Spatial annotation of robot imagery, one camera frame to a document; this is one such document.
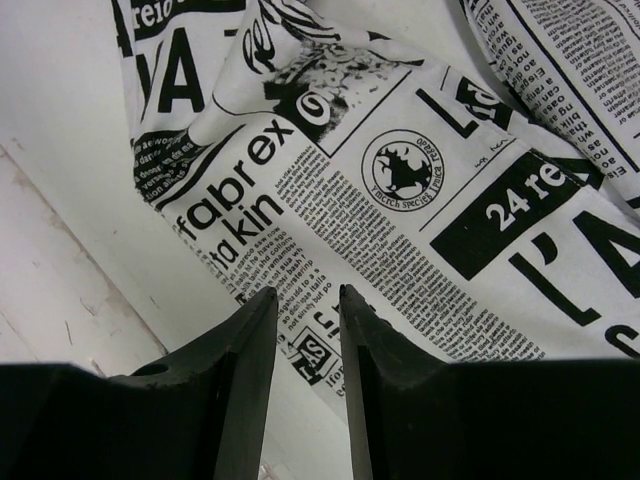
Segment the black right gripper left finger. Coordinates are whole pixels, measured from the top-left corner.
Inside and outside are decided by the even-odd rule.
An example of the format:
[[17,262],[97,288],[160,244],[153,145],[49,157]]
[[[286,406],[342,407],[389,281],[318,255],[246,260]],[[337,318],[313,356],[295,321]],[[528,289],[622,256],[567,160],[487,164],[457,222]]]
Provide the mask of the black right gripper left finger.
[[255,479],[276,353],[278,300],[129,375],[65,363],[1,368],[5,479]]

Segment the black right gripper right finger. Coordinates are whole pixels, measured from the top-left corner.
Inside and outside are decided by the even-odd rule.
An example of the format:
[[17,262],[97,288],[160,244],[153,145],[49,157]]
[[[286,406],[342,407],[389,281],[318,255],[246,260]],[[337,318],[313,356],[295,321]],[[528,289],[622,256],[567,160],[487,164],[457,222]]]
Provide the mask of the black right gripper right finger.
[[447,363],[339,293],[357,479],[635,479],[635,360]]

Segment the newspaper print trousers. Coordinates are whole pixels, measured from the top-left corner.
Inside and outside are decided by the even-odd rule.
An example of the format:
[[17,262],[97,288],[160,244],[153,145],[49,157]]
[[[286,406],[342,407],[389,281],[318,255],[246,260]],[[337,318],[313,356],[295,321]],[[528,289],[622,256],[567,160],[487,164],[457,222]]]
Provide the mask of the newspaper print trousers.
[[527,117],[303,1],[115,1],[133,181],[340,401],[339,290],[446,361],[639,355],[633,1],[468,1]]

